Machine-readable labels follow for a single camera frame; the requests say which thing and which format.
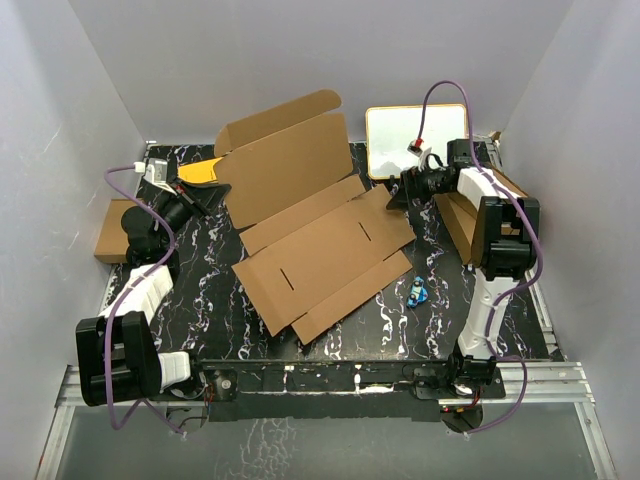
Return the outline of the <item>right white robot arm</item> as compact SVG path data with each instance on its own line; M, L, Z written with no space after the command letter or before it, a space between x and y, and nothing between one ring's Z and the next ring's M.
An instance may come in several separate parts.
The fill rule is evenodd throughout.
M479 162L469 140L450 141L446 162L421 139L412 141L408 151L419 161L391 178L389 210L406 210L414 200L456 194L476 213L470 242L476 280L465 326L446 364L432 373L417 374L416 379L432 389L447 387L460 397L479 395L494 378L497 338L508 299L537 261L540 205L505 184L488 163Z

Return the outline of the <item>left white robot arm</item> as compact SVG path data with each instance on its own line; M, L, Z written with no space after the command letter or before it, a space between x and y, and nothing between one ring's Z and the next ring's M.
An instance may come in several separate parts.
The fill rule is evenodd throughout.
M186 399L205 390L207 376L187 352L156 350L150 322L180 273L177 233L193 218L210 217L231 186L179 180L173 188L155 210L141 202L125 210L120 224L129 280L98 316L76 326L81 393L89 406L153 397L170 387Z

